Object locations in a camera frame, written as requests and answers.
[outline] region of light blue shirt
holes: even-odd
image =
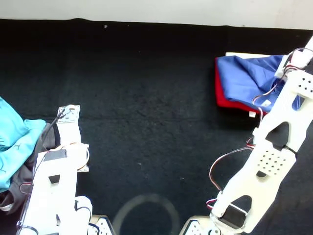
[[[25,120],[0,97],[0,192],[34,151],[44,120]]]

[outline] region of white wall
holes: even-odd
[[[313,29],[313,0],[0,0],[2,19]]]

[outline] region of red wire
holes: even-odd
[[[213,209],[213,206],[211,206],[210,205],[210,203],[212,203],[212,202],[216,202],[217,201],[217,198],[214,198],[214,199],[210,199],[210,200],[208,200],[208,201],[206,201],[206,207],[208,207],[208,209]]]

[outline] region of white plastic bracket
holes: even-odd
[[[292,103],[300,95],[304,98],[296,111]],[[244,167],[233,176],[223,192],[218,194],[211,219],[221,229],[234,234],[250,233],[275,200],[280,183],[296,161],[297,152],[306,138],[306,131],[313,119],[313,76],[302,71],[288,73],[280,95],[272,110],[263,118],[253,135],[255,148]],[[289,124],[289,138],[281,151],[266,140],[267,135],[281,123]],[[251,209],[247,212],[242,228],[234,229],[218,220],[227,207],[241,196],[252,198]]]
[[[80,106],[68,105],[59,107],[58,114],[63,110],[63,115],[57,121],[61,145],[65,146],[71,143],[80,143],[81,135],[78,127]]]

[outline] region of red cloth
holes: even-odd
[[[249,106],[246,106],[245,104],[242,104],[238,101],[230,101],[225,98],[221,84],[219,68],[217,66],[217,58],[215,58],[215,95],[218,106],[227,108],[237,108],[245,111],[253,111],[256,113],[260,113],[259,110],[252,109]]]

